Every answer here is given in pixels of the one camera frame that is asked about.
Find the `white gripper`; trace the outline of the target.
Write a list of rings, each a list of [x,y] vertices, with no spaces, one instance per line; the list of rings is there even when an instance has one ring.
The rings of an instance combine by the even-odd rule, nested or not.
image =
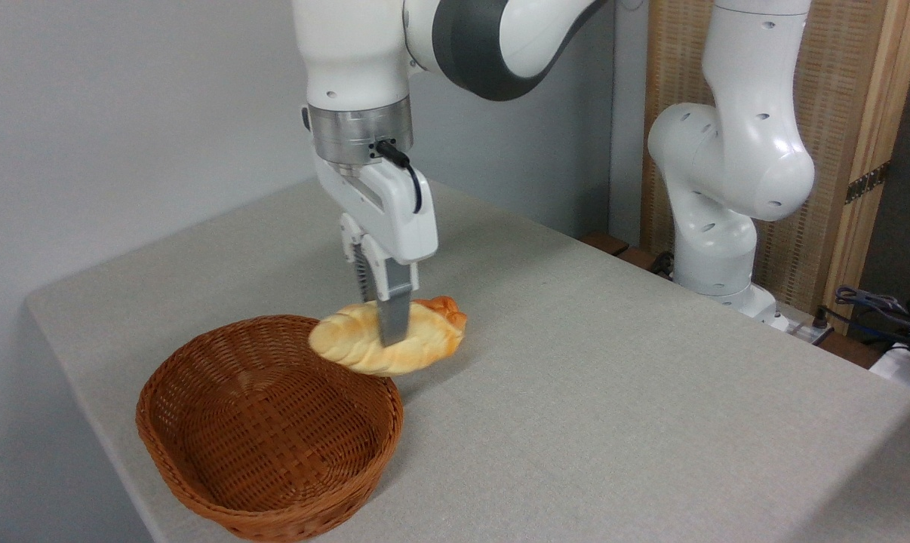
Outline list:
[[[431,190],[411,164],[409,106],[359,111],[301,110],[315,151],[321,187],[345,213],[343,250],[362,302],[376,303],[380,342],[407,337],[417,263],[438,248]]]

